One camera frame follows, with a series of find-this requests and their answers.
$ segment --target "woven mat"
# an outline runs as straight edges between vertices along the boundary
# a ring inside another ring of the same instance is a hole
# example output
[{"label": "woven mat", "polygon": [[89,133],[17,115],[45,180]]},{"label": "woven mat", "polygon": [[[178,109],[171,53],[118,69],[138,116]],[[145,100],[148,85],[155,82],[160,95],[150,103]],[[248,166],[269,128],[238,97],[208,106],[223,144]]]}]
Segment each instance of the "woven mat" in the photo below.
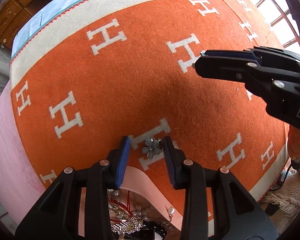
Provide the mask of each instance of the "woven mat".
[{"label": "woven mat", "polygon": [[45,187],[131,138],[128,165],[182,214],[163,154],[172,137],[203,167],[228,166],[259,199],[286,161],[285,124],[237,82],[203,79],[201,50],[281,45],[250,0],[84,0],[48,23],[11,63],[11,98],[28,158]]}]

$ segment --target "flower brooch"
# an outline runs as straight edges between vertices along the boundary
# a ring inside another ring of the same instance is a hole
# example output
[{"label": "flower brooch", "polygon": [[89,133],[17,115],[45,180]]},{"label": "flower brooch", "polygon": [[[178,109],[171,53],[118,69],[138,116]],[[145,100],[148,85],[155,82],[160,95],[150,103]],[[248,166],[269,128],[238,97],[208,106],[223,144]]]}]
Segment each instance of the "flower brooch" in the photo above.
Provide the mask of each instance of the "flower brooch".
[{"label": "flower brooch", "polygon": [[162,152],[162,141],[161,139],[153,140],[152,138],[147,138],[145,140],[146,146],[142,148],[142,153],[146,154],[148,159],[153,159],[153,156],[159,155]]}]

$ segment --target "pink blanket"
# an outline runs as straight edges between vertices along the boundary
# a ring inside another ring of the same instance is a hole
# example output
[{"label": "pink blanket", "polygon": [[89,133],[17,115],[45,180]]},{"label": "pink blanket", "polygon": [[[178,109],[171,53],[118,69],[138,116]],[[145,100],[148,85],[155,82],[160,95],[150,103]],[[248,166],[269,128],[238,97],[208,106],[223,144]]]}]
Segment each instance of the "pink blanket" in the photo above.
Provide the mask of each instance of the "pink blanket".
[{"label": "pink blanket", "polygon": [[19,224],[44,190],[22,146],[8,82],[0,96],[0,201]]}]

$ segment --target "screw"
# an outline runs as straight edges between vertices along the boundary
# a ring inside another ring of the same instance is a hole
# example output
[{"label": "screw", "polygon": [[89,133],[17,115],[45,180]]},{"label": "screw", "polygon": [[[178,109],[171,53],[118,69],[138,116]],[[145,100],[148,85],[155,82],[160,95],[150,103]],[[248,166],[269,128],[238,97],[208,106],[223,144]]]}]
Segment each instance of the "screw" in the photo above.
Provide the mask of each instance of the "screw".
[{"label": "screw", "polygon": [[237,73],[237,74],[235,75],[235,77],[236,77],[237,79],[239,79],[239,80],[242,80],[242,74],[241,74],[241,73]]},{"label": "screw", "polygon": [[184,164],[184,165],[187,165],[187,166],[191,166],[191,165],[193,164],[193,161],[190,160],[190,159],[185,159],[185,160],[183,161],[183,164]]},{"label": "screw", "polygon": [[249,66],[249,67],[256,67],[257,64],[256,64],[256,63],[253,63],[253,62],[248,62],[248,63],[247,63],[247,66]]},{"label": "screw", "polygon": [[100,163],[101,166],[107,166],[109,164],[109,161],[108,160],[101,160],[99,163]]},{"label": "screw", "polygon": [[273,83],[279,88],[284,88],[284,84],[280,80],[275,80]]},{"label": "screw", "polygon": [[63,172],[66,174],[70,174],[73,171],[73,169],[71,167],[66,167]]}]

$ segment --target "white h letter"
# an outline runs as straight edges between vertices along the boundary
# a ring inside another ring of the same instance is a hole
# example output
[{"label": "white h letter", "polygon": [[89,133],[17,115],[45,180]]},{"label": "white h letter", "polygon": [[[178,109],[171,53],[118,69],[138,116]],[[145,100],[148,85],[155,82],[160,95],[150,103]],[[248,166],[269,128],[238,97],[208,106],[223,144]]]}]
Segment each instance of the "white h letter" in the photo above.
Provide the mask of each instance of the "white h letter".
[{"label": "white h letter", "polygon": [[42,174],[40,174],[40,177],[43,181],[43,183],[46,183],[46,180],[50,181],[50,183],[52,183],[52,179],[55,179],[57,177],[57,175],[55,174],[54,170],[51,170],[51,174],[48,174],[46,176],[42,176]]},{"label": "white h letter", "polygon": [[246,12],[252,12],[252,9],[247,6],[247,3],[244,0],[237,0],[237,2],[243,5]]},{"label": "white h letter", "polygon": [[247,28],[250,27],[251,28],[251,25],[248,21],[246,21],[245,23],[240,23],[239,22],[239,25],[241,26],[242,29],[244,29],[245,27],[247,27]]},{"label": "white h letter", "polygon": [[251,35],[247,34],[247,36],[248,36],[250,41],[252,41],[252,39],[255,39],[255,38],[258,39],[259,38],[258,35],[255,32],[251,33]]},{"label": "white h letter", "polygon": [[111,26],[115,26],[115,27],[118,27],[119,26],[119,23],[117,21],[117,19],[113,19],[112,22],[94,30],[94,31],[88,31],[87,32],[87,36],[88,36],[88,39],[89,40],[92,40],[93,38],[93,35],[101,32],[102,35],[103,35],[103,38],[105,39],[105,42],[99,44],[99,45],[92,45],[91,48],[92,48],[92,52],[94,55],[98,55],[99,54],[99,49],[102,49],[106,46],[108,46],[109,44],[111,43],[114,43],[116,41],[125,41],[127,39],[126,35],[124,35],[124,33],[122,31],[119,31],[118,32],[118,35],[113,37],[113,38],[110,38],[109,37],[109,34],[107,32],[107,28],[111,27]]},{"label": "white h letter", "polygon": [[[132,148],[135,150],[135,149],[138,149],[138,143],[140,142],[143,142],[145,139],[147,138],[152,138],[154,139],[154,136],[156,134],[158,134],[159,132],[165,132],[165,133],[168,133],[170,132],[170,127],[168,125],[168,122],[165,118],[161,119],[160,120],[160,125],[151,129],[150,131],[147,131],[145,132],[144,134],[141,134],[140,136],[134,138],[133,135],[130,135],[129,138],[130,138],[130,141],[131,141],[131,146]],[[175,148],[178,148],[177,144],[175,143],[175,141],[173,141],[173,145]],[[149,169],[149,165],[154,163],[154,162],[157,162],[158,160],[161,160],[164,158],[164,155],[163,155],[163,152],[161,152],[159,155],[154,155],[153,156],[153,159],[145,159],[143,157],[139,158],[139,162],[142,166],[142,168],[146,171]]]},{"label": "white h letter", "polygon": [[192,3],[192,5],[195,5],[196,3],[200,3],[205,8],[204,11],[198,9],[198,12],[200,12],[202,16],[205,16],[207,13],[219,14],[214,7],[212,9],[208,9],[208,7],[204,4],[204,3],[210,4],[208,0],[196,0],[196,1],[189,0],[189,2]]},{"label": "white h letter", "polygon": [[274,157],[274,151],[272,151],[271,156],[269,155],[269,151],[270,151],[270,149],[272,147],[273,147],[273,144],[272,144],[272,141],[271,141],[270,146],[268,147],[268,149],[266,150],[266,152],[260,156],[262,162],[263,162],[263,159],[267,156],[267,161],[266,161],[266,163],[264,163],[262,165],[262,170],[265,169],[265,167],[267,166],[267,164],[269,163],[269,161]]},{"label": "white h letter", "polygon": [[52,106],[49,107],[49,111],[50,111],[52,119],[55,118],[55,113],[60,110],[63,121],[65,122],[65,124],[63,126],[61,126],[61,127],[56,126],[54,128],[59,139],[62,138],[61,133],[65,132],[66,130],[70,129],[71,127],[75,126],[76,124],[79,125],[80,127],[83,126],[83,122],[81,120],[81,116],[80,116],[79,112],[75,113],[75,118],[69,122],[68,116],[67,116],[66,110],[65,110],[65,106],[69,103],[71,103],[72,105],[75,104],[75,99],[74,99],[72,91],[70,91],[68,93],[68,97],[65,100],[63,100],[60,104],[56,105],[55,107],[52,107]]},{"label": "white h letter", "polygon": [[226,153],[229,152],[230,154],[230,157],[231,157],[231,160],[232,162],[227,166],[227,168],[231,168],[233,165],[235,165],[240,159],[243,159],[245,157],[245,154],[244,154],[244,149],[242,149],[240,151],[240,155],[238,157],[235,157],[234,155],[234,151],[233,151],[233,147],[236,146],[237,144],[240,144],[242,143],[242,140],[241,140],[241,135],[240,133],[237,134],[237,138],[232,142],[230,143],[226,149],[224,150],[217,150],[217,155],[218,155],[218,159],[219,161],[222,160],[222,157],[223,155],[225,155]]},{"label": "white h letter", "polygon": [[181,59],[178,60],[179,66],[181,67],[183,73],[187,72],[187,67],[190,67],[192,63],[195,63],[197,61],[197,59],[200,57],[196,57],[194,55],[194,52],[191,50],[191,48],[189,47],[189,43],[191,42],[195,42],[196,44],[199,44],[200,41],[198,40],[198,38],[192,33],[190,38],[184,39],[182,41],[178,41],[176,43],[171,43],[171,41],[167,42],[167,45],[169,47],[169,49],[171,50],[172,53],[176,53],[176,48],[179,47],[185,47],[189,56],[190,56],[190,60],[188,61],[182,61]]},{"label": "white h letter", "polygon": [[30,96],[27,96],[27,100],[25,101],[25,98],[23,96],[23,91],[28,90],[28,81],[26,81],[26,84],[23,86],[23,88],[20,90],[20,92],[16,93],[17,101],[19,100],[19,97],[21,96],[22,106],[18,106],[18,114],[21,115],[21,111],[26,107],[31,105],[30,102]]}]

